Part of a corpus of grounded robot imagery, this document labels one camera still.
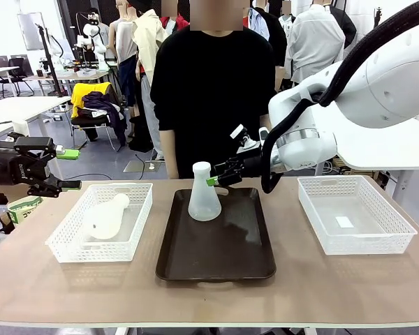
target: white sticker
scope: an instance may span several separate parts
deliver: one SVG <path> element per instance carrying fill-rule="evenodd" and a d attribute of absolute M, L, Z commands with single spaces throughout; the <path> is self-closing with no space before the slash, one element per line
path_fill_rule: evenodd
<path fill-rule="evenodd" d="M 336 216 L 335 218 L 341 228 L 354 228 L 354 225 L 347 216 Z"/>

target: white flask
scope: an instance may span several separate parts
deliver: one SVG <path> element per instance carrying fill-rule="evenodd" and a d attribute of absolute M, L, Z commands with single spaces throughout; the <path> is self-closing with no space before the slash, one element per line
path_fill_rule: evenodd
<path fill-rule="evenodd" d="M 95 239 L 112 239 L 117 236 L 129 202 L 127 195 L 117 194 L 111 201 L 88 208 L 82 222 L 85 232 Z"/>
<path fill-rule="evenodd" d="M 189 201 L 188 212 L 197 221 L 210 221 L 222 212 L 222 206 L 213 186 L 207 185 L 211 165 L 199 162 L 193 165 L 194 185 Z"/>

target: gray pants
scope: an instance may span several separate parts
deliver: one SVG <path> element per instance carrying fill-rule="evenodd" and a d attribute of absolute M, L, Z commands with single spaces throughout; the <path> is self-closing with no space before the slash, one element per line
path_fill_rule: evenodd
<path fill-rule="evenodd" d="M 155 104 L 151 100 L 151 85 L 149 84 L 146 75 L 143 75 L 141 78 L 141 98 L 142 104 L 145 107 L 147 127 L 149 129 L 149 134 L 151 135 L 152 143 L 154 143 L 155 151 L 158 154 L 163 155 L 160 143 L 159 120 L 155 116 Z"/>

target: brown tray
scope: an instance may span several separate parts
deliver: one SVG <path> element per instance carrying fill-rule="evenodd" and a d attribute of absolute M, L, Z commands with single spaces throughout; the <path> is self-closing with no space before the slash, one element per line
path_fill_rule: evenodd
<path fill-rule="evenodd" d="M 200 222 L 188 214 L 191 190 L 174 195 L 156 275 L 165 281 L 225 282 L 274 275 L 272 246 L 255 188 L 219 195 L 222 212 Z"/>

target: red garment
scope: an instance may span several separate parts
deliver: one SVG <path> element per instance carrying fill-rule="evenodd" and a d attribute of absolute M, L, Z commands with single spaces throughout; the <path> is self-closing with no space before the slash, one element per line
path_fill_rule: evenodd
<path fill-rule="evenodd" d="M 166 28 L 168 25 L 169 17 L 163 16 L 161 19 L 161 24 L 163 25 L 163 28 Z M 175 24 L 177 25 L 177 30 L 183 29 L 184 27 L 189 26 L 189 22 L 186 21 L 180 14 L 177 16 L 177 19 L 175 19 Z"/>

